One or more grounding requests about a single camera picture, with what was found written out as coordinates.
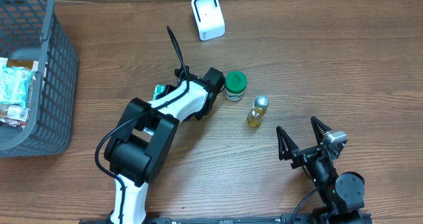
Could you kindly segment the small teal box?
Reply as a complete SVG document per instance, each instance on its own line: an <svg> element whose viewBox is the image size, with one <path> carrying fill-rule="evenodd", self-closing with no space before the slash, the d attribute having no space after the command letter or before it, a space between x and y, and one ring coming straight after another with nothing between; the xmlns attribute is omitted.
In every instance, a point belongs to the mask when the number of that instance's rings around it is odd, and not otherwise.
<svg viewBox="0 0 423 224"><path fill-rule="evenodd" d="M159 96L162 92L164 92L164 91L165 91L165 89L166 89L166 86L165 86L165 85L156 85L156 86L155 86L154 93L153 93L153 100L156 100L156 99L158 98L158 96Z"/></svg>

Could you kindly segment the green lid jar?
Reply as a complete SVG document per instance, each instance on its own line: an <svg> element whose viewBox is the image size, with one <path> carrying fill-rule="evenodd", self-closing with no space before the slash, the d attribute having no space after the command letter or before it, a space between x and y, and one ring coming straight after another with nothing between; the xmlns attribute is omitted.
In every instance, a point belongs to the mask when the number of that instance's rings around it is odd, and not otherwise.
<svg viewBox="0 0 423 224"><path fill-rule="evenodd" d="M230 101L239 101L244 97L247 77L240 71L232 71L225 78L224 95Z"/></svg>

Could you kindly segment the teal snack packet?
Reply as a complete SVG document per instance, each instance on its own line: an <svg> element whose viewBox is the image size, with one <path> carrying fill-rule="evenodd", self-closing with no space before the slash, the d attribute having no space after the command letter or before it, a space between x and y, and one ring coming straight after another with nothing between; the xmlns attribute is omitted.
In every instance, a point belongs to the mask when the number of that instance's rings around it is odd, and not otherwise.
<svg viewBox="0 0 423 224"><path fill-rule="evenodd" d="M1 58L1 103L27 107L38 61Z"/></svg>

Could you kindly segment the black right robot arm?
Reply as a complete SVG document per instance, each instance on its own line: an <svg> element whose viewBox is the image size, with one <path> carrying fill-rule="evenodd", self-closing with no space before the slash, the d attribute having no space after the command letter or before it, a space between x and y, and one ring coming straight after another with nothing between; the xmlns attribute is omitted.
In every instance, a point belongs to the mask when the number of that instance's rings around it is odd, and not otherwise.
<svg viewBox="0 0 423 224"><path fill-rule="evenodd" d="M334 161L339 158L348 136L342 130L333 130L316 117L311 125L317 144L300 149L287 132L276 128L279 160L291 161L291 167L302 168L314 189L304 197L293 213L286 217L290 223L371 223L371 215L361 214L365 206L365 180L356 172L338 174ZM300 215L299 209L312 195L318 193L323 206L311 213Z"/></svg>

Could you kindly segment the yellow oil bottle silver cap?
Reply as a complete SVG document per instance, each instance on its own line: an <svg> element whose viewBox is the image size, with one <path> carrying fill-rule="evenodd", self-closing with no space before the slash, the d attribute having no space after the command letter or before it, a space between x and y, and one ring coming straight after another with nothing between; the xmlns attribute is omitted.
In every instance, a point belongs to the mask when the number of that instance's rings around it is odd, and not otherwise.
<svg viewBox="0 0 423 224"><path fill-rule="evenodd" d="M262 119L268 109L269 99L266 95L258 95L251 106L251 110L247 116L247 124L250 127L258 128L262 123Z"/></svg>

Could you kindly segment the brown white snack packet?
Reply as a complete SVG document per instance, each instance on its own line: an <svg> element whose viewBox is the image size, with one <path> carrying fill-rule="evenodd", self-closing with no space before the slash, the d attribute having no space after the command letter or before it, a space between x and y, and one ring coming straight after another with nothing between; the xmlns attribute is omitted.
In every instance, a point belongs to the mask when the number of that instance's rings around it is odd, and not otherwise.
<svg viewBox="0 0 423 224"><path fill-rule="evenodd" d="M19 105L1 103L1 123L14 128L23 129L29 120L29 108Z"/></svg>

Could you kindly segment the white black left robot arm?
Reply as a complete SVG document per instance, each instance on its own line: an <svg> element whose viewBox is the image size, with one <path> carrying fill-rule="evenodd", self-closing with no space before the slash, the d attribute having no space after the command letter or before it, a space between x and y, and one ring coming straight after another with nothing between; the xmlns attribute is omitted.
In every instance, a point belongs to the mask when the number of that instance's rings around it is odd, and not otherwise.
<svg viewBox="0 0 423 224"><path fill-rule="evenodd" d="M208 115L225 86L225 76L213 67L199 77L181 63L174 74L177 85L167 85L157 99L130 100L96 147L96 166L116 185L114 209L103 223L144 223L148 186L162 169L179 124Z"/></svg>

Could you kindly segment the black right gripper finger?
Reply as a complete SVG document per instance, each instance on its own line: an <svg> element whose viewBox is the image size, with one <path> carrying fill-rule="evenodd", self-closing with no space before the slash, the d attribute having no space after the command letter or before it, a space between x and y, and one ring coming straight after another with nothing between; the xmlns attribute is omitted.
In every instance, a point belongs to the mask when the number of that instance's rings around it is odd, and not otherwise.
<svg viewBox="0 0 423 224"><path fill-rule="evenodd" d="M278 155L279 160L290 160L296 156L299 151L299 147L291 139L281 126L276 128L276 134L278 138Z"/></svg>
<svg viewBox="0 0 423 224"><path fill-rule="evenodd" d="M325 138L325 133L331 131L332 129L315 116L311 117L311 125L313 127L317 144L328 144L329 141Z"/></svg>

